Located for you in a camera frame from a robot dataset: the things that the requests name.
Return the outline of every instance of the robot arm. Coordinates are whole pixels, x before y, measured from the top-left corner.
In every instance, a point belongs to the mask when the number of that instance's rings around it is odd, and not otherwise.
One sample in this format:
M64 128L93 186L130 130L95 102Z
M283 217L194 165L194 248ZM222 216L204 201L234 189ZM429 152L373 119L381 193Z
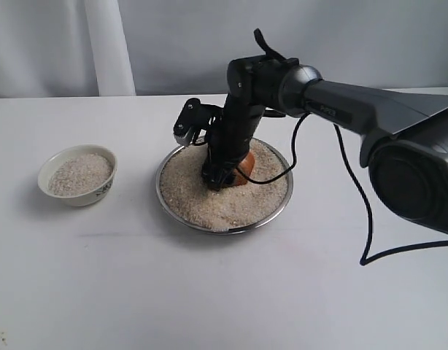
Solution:
M229 63L223 109L191 99L174 126L185 146L206 131L202 177L209 188L232 182L266 107L292 117L310 112L362 137L360 165L392 212L448 233L448 96L328 82L274 52L259 30L255 38L266 54Z

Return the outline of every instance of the small bowl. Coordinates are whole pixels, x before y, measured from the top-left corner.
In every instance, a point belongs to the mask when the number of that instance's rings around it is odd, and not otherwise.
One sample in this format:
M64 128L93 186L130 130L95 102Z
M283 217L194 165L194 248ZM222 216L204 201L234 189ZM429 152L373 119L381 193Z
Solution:
M97 155L100 155L104 158L106 158L112 165L112 173L110 174L109 178L103 182L100 186L97 188L82 193L80 195L73 195L73 196L61 196L61 195L54 195L49 191L49 182L50 179L52 179L52 176L54 173L69 159L79 157L80 155L86 155L90 153L96 153ZM90 204L93 204L97 201L100 201L102 198L104 198L107 193L109 192L112 182L114 181L114 175L117 170L117 158L115 157L114 153L109 151L107 148L104 148L102 146L96 146L94 144L82 144L79 146L71 147L68 149L65 149L56 155L53 155L42 167L39 171L39 175L37 178L37 184L41 191L45 193L46 195L53 197L53 198L59 198L62 200L65 204L68 204L69 206L88 206Z
M289 163L286 161L284 156L277 151L274 147L272 147L270 144L267 144L264 141L261 141L260 139L255 139L259 141L264 146L268 147L269 150L271 150L281 161L284 169L289 168ZM179 215L175 214L172 209L169 208L166 201L164 200L163 194L161 192L161 174L163 172L164 167L166 164L171 160L172 157L174 157L178 152L180 152L182 149L184 149L183 146L180 146L176 149L174 149L172 152L170 152L166 158L163 160L163 162L159 165L159 169L156 172L156 178L155 178L155 186L156 186L156 195L158 196L159 203L161 204L162 208L169 214L172 218L174 218L176 221L180 222L181 224L188 226L189 228L192 228L194 230L199 230L204 233L209 233L212 235L234 235L237 233L246 233L249 231L252 231L256 228L259 228L261 226L264 226L268 224L270 221L275 219L281 212L284 210L286 205L289 203L290 198L292 197L293 187L294 187L294 180L293 180L293 174L292 171L289 171L286 175L287 177L287 192L285 193L284 198L282 199L281 204L276 208L275 211L273 211L270 215L268 215L266 218L255 222L254 224L247 225L247 226L241 226L241 227L235 227L235 228L229 228L227 230L211 230L206 227L195 225L191 222L188 222L187 220L181 218Z

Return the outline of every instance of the white ceramic bowl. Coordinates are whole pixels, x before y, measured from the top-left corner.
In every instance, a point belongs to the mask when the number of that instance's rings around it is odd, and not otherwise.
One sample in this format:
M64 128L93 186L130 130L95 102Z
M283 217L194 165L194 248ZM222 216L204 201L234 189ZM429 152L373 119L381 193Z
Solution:
M109 178L101 184L101 186L92 189L87 193L81 195L73 195L70 197L63 197L60 195L54 195L49 191L49 181L53 174L69 159L79 157L80 155L86 155L89 153L96 153L106 158L112 165L112 173ZM59 198L65 204L69 206L87 206L100 201L109 192L112 182L114 181L114 175L117 170L117 158L114 153L102 146L96 146L94 144L82 144L72 148L65 149L56 155L53 155L39 171L37 183L43 193L53 198Z

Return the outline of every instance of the orange object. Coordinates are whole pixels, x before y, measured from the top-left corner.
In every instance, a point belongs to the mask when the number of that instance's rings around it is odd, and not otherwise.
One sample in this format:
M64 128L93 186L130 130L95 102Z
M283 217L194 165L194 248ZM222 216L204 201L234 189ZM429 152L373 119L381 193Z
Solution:
M250 151L248 152L248 155L245 157L245 159L243 159L243 161L240 162L239 169L242 170L242 173L250 177L254 167L255 167L255 156ZM234 179L231 187L242 186L243 184L246 184L248 182L237 170L234 170L234 172L236 178Z

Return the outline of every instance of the bowl rim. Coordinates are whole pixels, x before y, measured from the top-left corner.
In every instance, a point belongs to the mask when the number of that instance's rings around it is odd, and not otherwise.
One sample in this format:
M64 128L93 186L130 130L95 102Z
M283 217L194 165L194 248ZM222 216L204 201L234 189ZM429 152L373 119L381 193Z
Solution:
M79 195L54 195L53 193L51 193L50 191L45 189L45 186L42 186L42 179L41 179L41 174L43 172L43 170L51 163L54 161L54 159L62 156L64 153L76 150L76 149L86 149L86 148L97 148L97 149L102 149L103 151L109 153L112 156L112 159L114 160L114 164L112 165L112 171L111 174L109 175L109 177L107 178L106 181L104 181L102 184L100 184L98 187L81 193ZM112 179L114 178L115 172L117 171L117 157L115 156L115 153L113 151L111 151L110 149L104 147L104 146L99 146L98 144L79 144L77 146L72 146L66 149L62 149L60 152L55 153L52 157L50 157L48 160L46 160L44 162L44 164L42 164L41 168L39 169L39 173L38 173L38 177L37 177L37 185L39 187L39 189L46 195L53 197L53 198L60 198L60 199L72 199L72 198L80 198L82 196L85 195L89 195L97 190L99 190L100 188L104 187L107 183L111 182Z
M265 141L262 141L260 139L257 138L253 138L254 140L260 142L261 144L263 144L264 146L268 147L269 150L271 150L281 161L283 167L285 169L289 168L289 163L287 162L287 160L284 158L284 156L274 147L272 147L270 144L266 143ZM188 222L187 220L181 218L180 216L178 216L177 214L175 214L172 209L169 208L169 206L167 205L166 201L164 200L163 196L162 196L162 192L161 192L161 174L163 172L164 167L166 166L166 164L172 159L172 157L174 157L177 153L179 153L182 149L184 149L184 146L178 146L177 148L173 149L165 158L164 160L161 162L161 164L159 165L158 170L156 171L156 179L155 179L155 185L156 185L156 196L158 197L158 200L161 204L161 206L163 207L163 209L171 216L173 217L176 221L180 222L181 224L188 226L189 228L195 229L195 230L199 230L201 232L204 233L209 233L212 235L234 235L237 233L245 233L248 232L250 230L254 230L256 228L259 228L263 225L266 225L267 223L269 223L270 221L272 221L273 219L275 219L279 214L281 214L281 212L284 210L284 208L286 207L286 205L289 203L290 198L292 197L293 194L293 173L292 171L289 171L286 175L286 179L287 179L287 192L285 193L284 198L282 199L281 203L278 205L277 209L274 210L270 215L268 215L266 218L257 221L251 225L247 225L247 226L241 226L241 227L235 227L235 228L229 228L227 230L212 230L206 227L202 227L202 226L198 226L193 224L192 222Z

